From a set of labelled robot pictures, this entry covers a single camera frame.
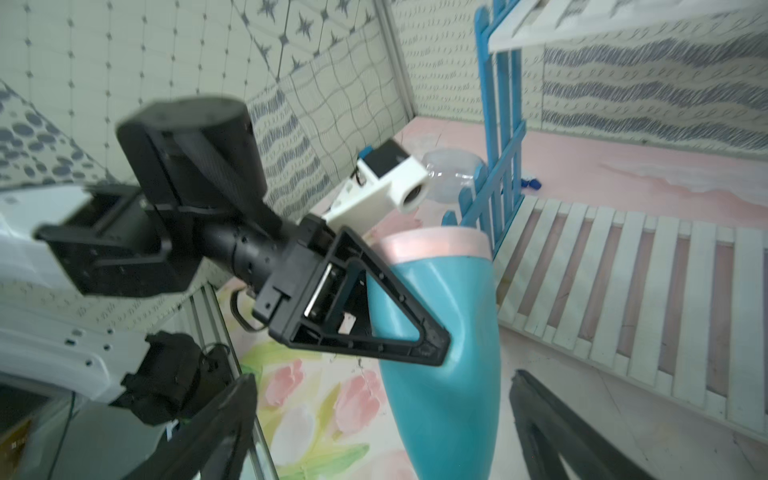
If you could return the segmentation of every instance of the floral mat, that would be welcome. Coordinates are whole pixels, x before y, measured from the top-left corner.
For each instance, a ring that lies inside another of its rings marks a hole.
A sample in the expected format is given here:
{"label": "floral mat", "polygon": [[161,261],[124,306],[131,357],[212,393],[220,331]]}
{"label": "floral mat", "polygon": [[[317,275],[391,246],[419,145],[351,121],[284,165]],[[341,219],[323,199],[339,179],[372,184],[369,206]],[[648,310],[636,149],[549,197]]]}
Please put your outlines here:
{"label": "floral mat", "polygon": [[[237,278],[217,294],[243,373],[259,389],[257,416],[282,480],[417,480],[387,402],[379,361],[288,349],[248,333],[230,311]],[[238,298],[252,320],[253,300]]]}

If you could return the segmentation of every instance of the blue vase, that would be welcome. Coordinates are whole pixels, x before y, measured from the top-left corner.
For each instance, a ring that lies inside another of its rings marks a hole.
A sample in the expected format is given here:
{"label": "blue vase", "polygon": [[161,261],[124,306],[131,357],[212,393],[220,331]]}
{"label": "blue vase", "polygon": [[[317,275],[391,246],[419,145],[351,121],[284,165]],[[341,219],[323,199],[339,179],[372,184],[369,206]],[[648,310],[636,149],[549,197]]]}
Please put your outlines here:
{"label": "blue vase", "polygon": [[[466,227],[398,233],[379,253],[451,334],[441,366],[381,361],[392,413],[420,480],[488,478],[501,388],[495,283],[488,238]],[[418,330],[368,280],[376,336],[416,340]]]}

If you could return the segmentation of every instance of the white shelf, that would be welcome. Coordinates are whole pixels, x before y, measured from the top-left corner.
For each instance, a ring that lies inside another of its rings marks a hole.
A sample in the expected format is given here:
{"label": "white shelf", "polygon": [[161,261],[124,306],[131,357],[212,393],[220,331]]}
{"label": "white shelf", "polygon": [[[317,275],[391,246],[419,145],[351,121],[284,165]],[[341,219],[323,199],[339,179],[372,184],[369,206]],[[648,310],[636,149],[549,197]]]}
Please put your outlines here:
{"label": "white shelf", "polygon": [[488,40],[488,50],[517,50],[702,15],[768,8],[766,0],[520,0]]}

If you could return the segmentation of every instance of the clear plastic container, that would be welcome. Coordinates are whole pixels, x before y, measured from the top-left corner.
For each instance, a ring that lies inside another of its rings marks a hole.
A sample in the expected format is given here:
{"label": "clear plastic container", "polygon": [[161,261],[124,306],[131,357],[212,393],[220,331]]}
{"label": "clear plastic container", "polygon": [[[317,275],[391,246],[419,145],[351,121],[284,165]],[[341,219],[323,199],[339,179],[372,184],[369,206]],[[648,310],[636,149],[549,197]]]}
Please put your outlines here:
{"label": "clear plastic container", "polygon": [[441,148],[424,154],[422,163],[432,178],[427,198],[441,204],[455,204],[463,187],[475,192],[475,171],[483,163],[477,155],[458,148]]}

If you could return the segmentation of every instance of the wavy striped pattern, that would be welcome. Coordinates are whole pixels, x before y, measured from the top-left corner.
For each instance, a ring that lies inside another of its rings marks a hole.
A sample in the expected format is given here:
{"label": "wavy striped pattern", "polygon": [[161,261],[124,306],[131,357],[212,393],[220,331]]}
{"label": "wavy striped pattern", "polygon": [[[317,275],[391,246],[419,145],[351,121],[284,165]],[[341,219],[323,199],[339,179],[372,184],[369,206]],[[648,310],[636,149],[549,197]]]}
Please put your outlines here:
{"label": "wavy striped pattern", "polygon": [[333,186],[286,95],[276,84],[248,103],[268,185],[266,203],[297,220]]}
{"label": "wavy striped pattern", "polygon": [[266,178],[269,179],[280,174],[280,172],[285,169],[290,161],[292,161],[294,158],[301,157],[310,148],[312,148],[312,144],[310,143],[309,138],[302,138],[298,145],[296,145],[294,148],[284,151],[273,164],[264,168],[264,174],[266,175]]}
{"label": "wavy striped pattern", "polygon": [[567,99],[589,97],[617,103],[656,100],[682,108],[726,102],[758,111],[768,110],[768,88],[742,81],[702,89],[679,88],[662,81],[649,81],[627,87],[599,81],[578,84],[545,81],[543,92],[545,95]]}
{"label": "wavy striped pattern", "polygon": [[666,38],[650,41],[634,48],[591,45],[578,50],[546,48],[544,53],[546,63],[564,67],[581,67],[594,62],[618,67],[634,67],[643,63],[665,60],[698,68],[740,58],[768,60],[768,33],[741,35],[715,45]]}
{"label": "wavy striped pattern", "polygon": [[[587,3],[574,0],[564,16]],[[467,27],[480,5],[490,2],[393,2],[417,114],[482,121]],[[660,22],[525,48],[528,127],[768,158],[767,12]]]}

